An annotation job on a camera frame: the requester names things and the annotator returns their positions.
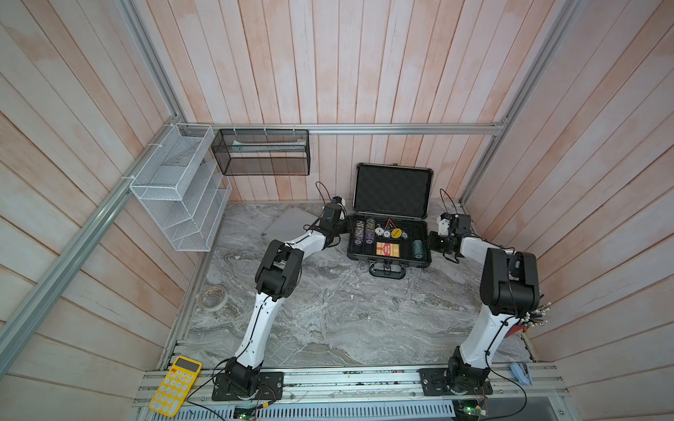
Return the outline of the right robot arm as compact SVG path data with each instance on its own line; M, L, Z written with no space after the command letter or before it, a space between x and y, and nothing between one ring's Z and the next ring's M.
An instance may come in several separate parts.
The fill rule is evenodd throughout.
M466 340L456 347L445 368L419 371L426 396L491 392L491 362L509 332L537 310L541 300L536 257L502 247L473 233L468 214L444 212L430 248L451 254L452 262L468 258L483 265L479 285L481 310Z

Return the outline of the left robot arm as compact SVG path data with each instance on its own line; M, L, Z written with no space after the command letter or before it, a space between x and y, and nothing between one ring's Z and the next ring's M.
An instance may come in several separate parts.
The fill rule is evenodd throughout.
M234 356L212 375L215 402L261 398L261 371L272 326L284 301L298 287L304 259L328 247L345 232L348 213L335 196L321 214L293 240L272 240L256 271L256 301L242 343Z

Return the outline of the black poker set case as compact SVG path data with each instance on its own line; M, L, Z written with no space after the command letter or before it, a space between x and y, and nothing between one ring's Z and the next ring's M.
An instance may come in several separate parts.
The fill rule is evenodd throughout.
M356 166L354 213L349 217L347 255L368 264L373 277L401 280L409 268L427 268L428 205L434 172L430 168L360 163ZM412 242L422 240L425 258L412 256ZM377 242L400 244L400 258L376 255Z

